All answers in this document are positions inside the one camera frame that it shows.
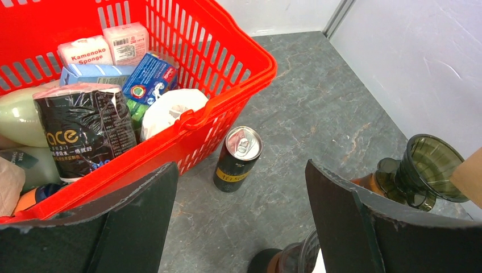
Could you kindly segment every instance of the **brown paper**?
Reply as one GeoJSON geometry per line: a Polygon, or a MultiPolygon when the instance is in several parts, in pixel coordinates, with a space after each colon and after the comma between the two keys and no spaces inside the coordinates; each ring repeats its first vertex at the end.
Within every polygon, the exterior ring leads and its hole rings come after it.
{"type": "Polygon", "coordinates": [[[455,169],[450,182],[482,208],[482,148],[455,169]]]}

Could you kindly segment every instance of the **white package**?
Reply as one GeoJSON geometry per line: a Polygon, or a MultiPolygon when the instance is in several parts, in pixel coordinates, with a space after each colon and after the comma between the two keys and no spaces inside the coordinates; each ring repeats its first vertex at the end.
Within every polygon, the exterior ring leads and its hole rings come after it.
{"type": "Polygon", "coordinates": [[[149,36],[139,22],[104,28],[114,65],[138,65],[147,53],[149,36]]]}
{"type": "Polygon", "coordinates": [[[12,215],[24,183],[25,171],[0,158],[0,217],[12,215]]]}
{"type": "Polygon", "coordinates": [[[147,140],[173,125],[182,113],[203,108],[207,97],[198,89],[178,89],[164,93],[149,109],[143,121],[140,138],[147,140]]]}
{"type": "Polygon", "coordinates": [[[102,35],[59,45],[59,54],[67,64],[108,64],[113,65],[109,45],[102,35]]]}

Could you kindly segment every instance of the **yellow label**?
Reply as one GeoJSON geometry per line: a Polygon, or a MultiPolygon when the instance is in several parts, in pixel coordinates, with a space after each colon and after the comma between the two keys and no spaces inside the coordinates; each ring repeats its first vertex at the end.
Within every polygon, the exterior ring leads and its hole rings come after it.
{"type": "Polygon", "coordinates": [[[250,174],[250,172],[247,172],[243,175],[227,175],[225,174],[223,171],[221,171],[220,168],[218,168],[216,170],[216,175],[221,178],[222,180],[226,181],[226,182],[231,182],[231,183],[234,183],[234,182],[239,182],[243,179],[246,178],[246,176],[248,176],[248,174],[250,174]]]}

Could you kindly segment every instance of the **plastic basket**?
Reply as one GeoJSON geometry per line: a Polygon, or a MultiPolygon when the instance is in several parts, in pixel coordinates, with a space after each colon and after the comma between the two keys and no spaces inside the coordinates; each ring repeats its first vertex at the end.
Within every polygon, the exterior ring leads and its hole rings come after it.
{"type": "Polygon", "coordinates": [[[0,0],[0,95],[59,78],[59,44],[130,22],[148,28],[151,50],[173,56],[181,67],[179,85],[202,90],[207,105],[0,224],[48,219],[166,162],[186,172],[216,149],[250,97],[276,75],[274,58],[214,0],[0,0]]]}

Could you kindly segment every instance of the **black can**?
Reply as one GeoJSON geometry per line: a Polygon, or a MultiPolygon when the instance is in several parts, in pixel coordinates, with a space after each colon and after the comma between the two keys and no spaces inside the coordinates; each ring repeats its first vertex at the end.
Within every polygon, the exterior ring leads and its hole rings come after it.
{"type": "Polygon", "coordinates": [[[235,192],[243,184],[255,165],[263,143],[251,128],[241,126],[226,136],[214,171],[214,185],[223,192],[235,192]]]}

